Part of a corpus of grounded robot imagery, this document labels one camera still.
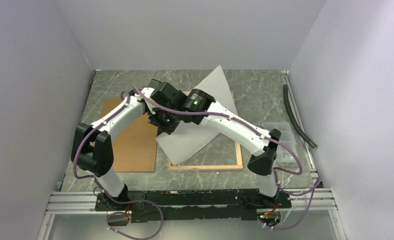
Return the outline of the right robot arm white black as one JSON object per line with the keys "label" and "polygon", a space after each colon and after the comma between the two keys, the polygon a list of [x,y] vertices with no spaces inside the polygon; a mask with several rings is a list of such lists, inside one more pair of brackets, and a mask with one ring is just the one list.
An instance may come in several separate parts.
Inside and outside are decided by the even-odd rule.
{"label": "right robot arm white black", "polygon": [[142,92],[149,121],[162,135],[171,135],[180,131],[183,125],[190,125],[216,131],[238,142],[251,154],[247,168],[258,177],[261,204],[270,208],[279,201],[273,163],[280,131],[254,126],[200,89],[193,89],[188,94],[171,87],[149,91]]}

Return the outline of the wooden picture frame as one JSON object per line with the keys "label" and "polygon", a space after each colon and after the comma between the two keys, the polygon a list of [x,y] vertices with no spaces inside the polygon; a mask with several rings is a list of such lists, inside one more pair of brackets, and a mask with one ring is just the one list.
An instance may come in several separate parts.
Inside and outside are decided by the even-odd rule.
{"label": "wooden picture frame", "polygon": [[167,162],[170,171],[239,171],[242,168],[240,144],[221,133],[185,162]]}

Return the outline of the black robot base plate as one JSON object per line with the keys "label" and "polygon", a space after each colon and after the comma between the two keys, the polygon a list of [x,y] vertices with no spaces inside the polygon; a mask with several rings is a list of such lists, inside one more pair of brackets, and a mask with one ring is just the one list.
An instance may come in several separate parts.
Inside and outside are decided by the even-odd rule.
{"label": "black robot base plate", "polygon": [[130,204],[113,202],[104,193],[97,195],[97,212],[129,210],[133,223],[149,221],[241,219],[255,220],[263,211],[291,208],[290,196],[278,192],[262,195],[257,188],[211,190],[129,191]]}

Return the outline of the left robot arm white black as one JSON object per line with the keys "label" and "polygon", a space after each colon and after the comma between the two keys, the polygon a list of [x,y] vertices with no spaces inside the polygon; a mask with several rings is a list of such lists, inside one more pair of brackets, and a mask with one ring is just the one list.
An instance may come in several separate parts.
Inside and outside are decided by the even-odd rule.
{"label": "left robot arm white black", "polygon": [[127,185],[113,168],[113,141],[143,115],[162,132],[173,133],[179,124],[173,110],[179,110],[187,98],[183,91],[155,79],[142,89],[133,86],[131,91],[122,92],[121,97],[120,104],[108,114],[76,127],[71,152],[73,176],[77,180],[92,179],[115,210],[125,208],[129,197]]}

